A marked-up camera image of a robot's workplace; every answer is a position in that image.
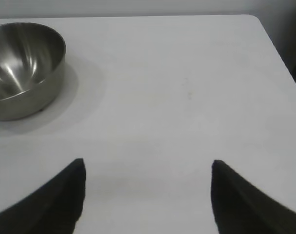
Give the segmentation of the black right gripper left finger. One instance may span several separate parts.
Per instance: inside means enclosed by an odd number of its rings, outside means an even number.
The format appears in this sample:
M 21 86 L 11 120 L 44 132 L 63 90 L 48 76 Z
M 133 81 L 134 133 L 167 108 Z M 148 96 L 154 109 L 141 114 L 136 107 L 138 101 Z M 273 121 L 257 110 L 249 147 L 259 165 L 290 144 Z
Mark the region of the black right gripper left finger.
M 77 158 L 33 193 L 0 212 L 0 234 L 72 234 L 86 193 L 84 160 Z

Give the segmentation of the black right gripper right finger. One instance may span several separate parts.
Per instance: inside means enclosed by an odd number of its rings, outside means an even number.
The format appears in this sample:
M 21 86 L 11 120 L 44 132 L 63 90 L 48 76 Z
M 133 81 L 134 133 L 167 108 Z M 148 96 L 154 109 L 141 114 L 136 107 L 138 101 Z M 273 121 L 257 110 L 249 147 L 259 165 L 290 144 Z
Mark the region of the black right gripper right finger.
M 214 160 L 211 204 L 221 234 L 296 234 L 296 212 L 248 182 L 222 160 Z

